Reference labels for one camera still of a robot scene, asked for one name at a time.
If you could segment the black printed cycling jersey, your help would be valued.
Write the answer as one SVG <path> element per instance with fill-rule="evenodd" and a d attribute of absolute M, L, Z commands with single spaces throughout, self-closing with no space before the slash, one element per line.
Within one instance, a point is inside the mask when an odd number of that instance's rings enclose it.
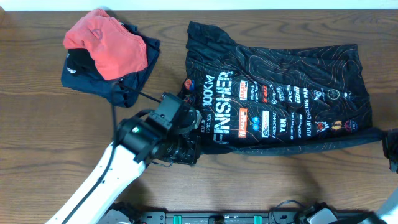
<path fill-rule="evenodd" d="M 181 97 L 202 116 L 204 154 L 286 156 L 380 141 L 358 47 L 247 47 L 191 22 Z"/>

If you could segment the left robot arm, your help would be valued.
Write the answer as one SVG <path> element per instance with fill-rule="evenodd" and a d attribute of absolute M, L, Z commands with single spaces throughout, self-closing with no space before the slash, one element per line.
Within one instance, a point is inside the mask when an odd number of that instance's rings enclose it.
<path fill-rule="evenodd" d="M 92 173 L 48 222 L 98 223 L 149 164 L 194 165 L 200 150 L 189 134 L 200 121 L 193 108 L 142 110 L 122 120 Z"/>

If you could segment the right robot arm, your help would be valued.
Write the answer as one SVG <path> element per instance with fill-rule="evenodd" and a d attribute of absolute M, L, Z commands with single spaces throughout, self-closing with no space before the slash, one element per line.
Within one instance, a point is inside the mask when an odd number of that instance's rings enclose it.
<path fill-rule="evenodd" d="M 384 155 L 389 168 L 397 173 L 397 129 L 388 131 L 382 139 Z M 298 224 L 388 224 L 397 223 L 397 189 L 375 212 L 337 212 L 326 203 L 318 203 L 296 214 Z"/>

